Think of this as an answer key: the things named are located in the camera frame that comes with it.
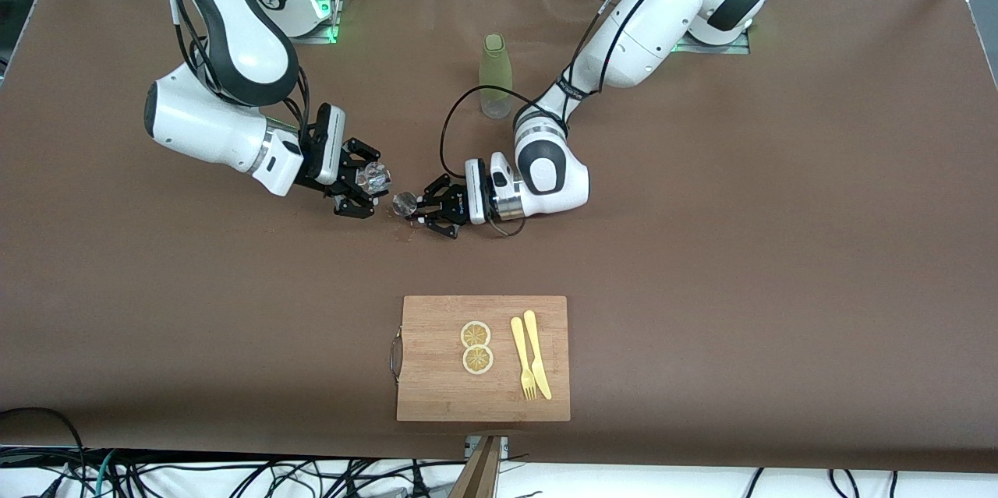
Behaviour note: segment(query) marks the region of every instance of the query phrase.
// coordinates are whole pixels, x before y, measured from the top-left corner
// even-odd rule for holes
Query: cutting board
[[[510,320],[531,309],[551,400],[520,387],[520,358]],[[478,320],[492,332],[492,367],[464,370],[461,328]],[[552,422],[571,419],[568,303],[563,296],[410,295],[402,307],[402,365],[397,419],[429,422]],[[527,341],[528,360],[534,356]]]

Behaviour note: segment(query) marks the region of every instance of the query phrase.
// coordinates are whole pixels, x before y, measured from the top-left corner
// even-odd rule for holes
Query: bottle
[[[513,90],[513,65],[510,65],[506,41],[502,35],[485,36],[482,62],[478,67],[478,84]],[[482,89],[478,93],[481,96],[482,112],[489,118],[506,118],[513,110],[513,96],[509,93],[495,89]]]

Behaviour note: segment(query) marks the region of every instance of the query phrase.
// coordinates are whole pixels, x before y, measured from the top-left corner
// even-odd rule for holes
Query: teal cable
[[[104,473],[108,472],[108,464],[111,463],[111,456],[114,454],[114,449],[111,449],[104,456],[104,461],[101,461],[101,468],[97,470],[97,483],[94,485],[94,496],[100,497],[101,495],[101,487],[104,486]]]

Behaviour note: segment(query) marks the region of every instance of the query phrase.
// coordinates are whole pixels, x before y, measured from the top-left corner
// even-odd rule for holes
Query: brown table
[[[420,189],[482,37],[537,94],[599,3],[349,0],[300,57]],[[91,446],[452,457],[496,429],[536,461],[998,470],[998,94],[963,0],[770,0],[751,55],[588,101],[591,202],[509,240],[157,146],[179,61],[167,0],[39,0],[0,90],[0,405]],[[512,147],[476,105],[453,164]],[[395,422],[402,296],[440,293],[567,295],[571,422]]]

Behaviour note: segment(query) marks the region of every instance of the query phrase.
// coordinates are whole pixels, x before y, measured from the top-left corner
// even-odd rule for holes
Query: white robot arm
[[[146,131],[168,149],[252,175],[278,196],[304,185],[334,197],[336,214],[369,217],[388,193],[380,154],[359,140],[343,142],[345,114],[322,104],[309,124],[309,91],[296,51],[259,0],[192,0],[207,28],[193,33],[182,0],[170,0],[185,62],[150,87]],[[261,106],[288,100],[299,86],[297,125],[264,117]]]
[[[589,170],[567,143],[568,121],[579,104],[603,85],[639,85],[686,33],[706,44],[731,43],[765,1],[620,0],[554,85],[514,118],[513,164],[502,153],[492,154],[487,167],[466,161],[464,211],[417,211],[415,218],[453,238],[464,222],[494,224],[580,207],[589,199]],[[417,207],[446,207],[443,190],[432,189],[442,185],[439,179],[431,185]],[[440,228],[435,221],[441,218],[452,226]]]

